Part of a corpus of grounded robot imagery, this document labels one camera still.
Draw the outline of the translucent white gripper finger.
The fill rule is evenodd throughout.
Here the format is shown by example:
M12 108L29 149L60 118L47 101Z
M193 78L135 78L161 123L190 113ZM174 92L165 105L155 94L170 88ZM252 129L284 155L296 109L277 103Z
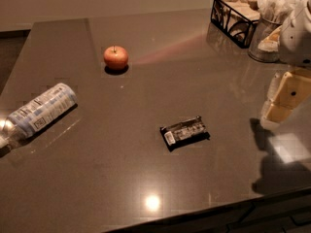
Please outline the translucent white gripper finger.
M267 90L266 100L263 103L262 109L261 109L261 116L266 117L267 112L272 105L272 102L274 101L274 96L279 88L280 82L282 80L282 73L277 71L270 83L270 86Z

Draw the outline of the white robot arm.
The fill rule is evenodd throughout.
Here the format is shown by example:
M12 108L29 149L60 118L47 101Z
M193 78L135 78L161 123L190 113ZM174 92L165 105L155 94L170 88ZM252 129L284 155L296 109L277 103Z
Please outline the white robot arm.
M291 70L277 72L271 80L260 123L277 127L311 95L311 0L300 0L283 22L279 57Z

